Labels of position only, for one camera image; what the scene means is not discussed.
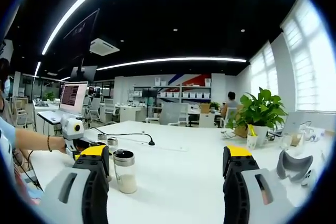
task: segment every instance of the glass jar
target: glass jar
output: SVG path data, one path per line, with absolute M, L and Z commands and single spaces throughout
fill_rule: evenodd
M 109 137 L 107 139 L 107 145 L 109 147 L 109 152 L 113 153 L 118 149 L 118 139 L 115 137 Z
M 134 154 L 127 150 L 113 152 L 114 171 L 119 191 L 131 194 L 137 190 L 135 181 Z

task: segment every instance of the window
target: window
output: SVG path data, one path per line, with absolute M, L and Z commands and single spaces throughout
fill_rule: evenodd
M 336 111 L 336 71 L 329 36 L 309 0 L 298 0 L 284 21 L 296 85 L 296 109 Z
M 269 42 L 251 60 L 251 93 L 257 95 L 259 87 L 278 94 L 277 69 Z

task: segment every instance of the black ceiling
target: black ceiling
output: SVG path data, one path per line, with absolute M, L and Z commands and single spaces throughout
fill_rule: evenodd
M 12 68 L 38 75 L 70 75 L 77 61 L 57 53 L 62 38 L 83 18 L 100 9 L 94 38 L 104 38 L 120 49 L 107 56 L 87 54 L 84 65 L 99 67 L 152 58 L 221 56 L 250 59 L 267 40 L 280 33 L 279 25 L 295 0 L 87 0 L 70 17 L 51 44 L 43 47 L 63 14 L 76 0 L 25 0 L 7 38 L 14 42 Z M 98 71 L 97 80 L 114 76 L 160 73 L 237 75 L 246 63 L 155 63 Z

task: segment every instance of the white box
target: white box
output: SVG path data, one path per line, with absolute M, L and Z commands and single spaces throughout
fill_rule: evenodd
M 155 77 L 155 86 L 160 86 L 160 84 L 161 84 L 161 78 Z
M 204 79 L 204 84 L 206 87 L 211 87 L 211 79 L 210 78 L 205 78 Z

